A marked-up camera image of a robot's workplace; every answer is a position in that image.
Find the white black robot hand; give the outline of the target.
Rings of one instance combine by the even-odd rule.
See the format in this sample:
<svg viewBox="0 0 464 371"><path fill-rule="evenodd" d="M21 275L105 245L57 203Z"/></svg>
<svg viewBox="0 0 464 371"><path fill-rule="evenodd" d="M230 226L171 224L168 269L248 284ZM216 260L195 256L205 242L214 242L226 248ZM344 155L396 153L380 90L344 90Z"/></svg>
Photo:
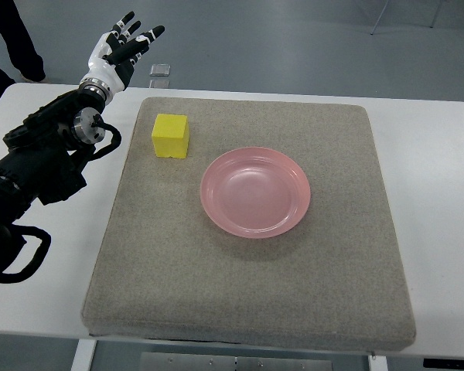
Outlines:
<svg viewBox="0 0 464 371"><path fill-rule="evenodd" d="M129 12L111 29L102 34L88 59L88 72L81 83L101 85L108 97L125 90L134 73L135 64L149 51L150 45L164 33L164 26L156 26L138 33L141 26Z"/></svg>

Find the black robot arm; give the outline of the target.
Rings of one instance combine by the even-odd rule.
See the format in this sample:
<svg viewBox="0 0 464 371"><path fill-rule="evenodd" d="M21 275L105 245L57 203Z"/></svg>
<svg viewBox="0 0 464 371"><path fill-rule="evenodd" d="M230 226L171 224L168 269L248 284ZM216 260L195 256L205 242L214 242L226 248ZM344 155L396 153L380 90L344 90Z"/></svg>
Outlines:
<svg viewBox="0 0 464 371"><path fill-rule="evenodd" d="M121 144L118 129L101 116L113 96L107 83L85 77L3 138L9 152L0 160L0 284L30 278L51 244L46 231L16 220L36 199L43 205L69 199L86 186L87 163Z"/></svg>

